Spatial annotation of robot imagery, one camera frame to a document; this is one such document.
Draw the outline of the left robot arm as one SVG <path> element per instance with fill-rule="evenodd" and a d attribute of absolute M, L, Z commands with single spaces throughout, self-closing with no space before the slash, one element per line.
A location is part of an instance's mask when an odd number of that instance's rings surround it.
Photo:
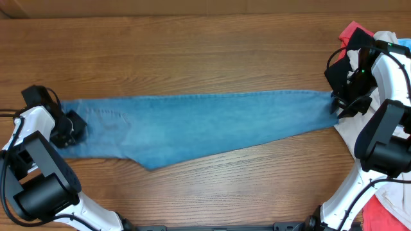
<path fill-rule="evenodd" d="M 1 150 L 1 204 L 8 218 L 21 227 L 57 222 L 77 230 L 134 230 L 128 219 L 83 193 L 57 152 L 76 144 L 86 122 L 74 111 L 64 112 L 50 88 L 32 85 L 22 96 L 23 109 L 1 111 L 15 125 Z"/>

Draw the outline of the blue denim jeans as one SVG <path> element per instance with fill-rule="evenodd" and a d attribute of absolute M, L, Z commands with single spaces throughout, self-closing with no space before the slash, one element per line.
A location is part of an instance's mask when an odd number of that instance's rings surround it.
<path fill-rule="evenodd" d="M 65 101 L 87 124 L 64 158 L 125 158 L 149 170 L 248 148 L 338 123 L 312 90 Z"/>

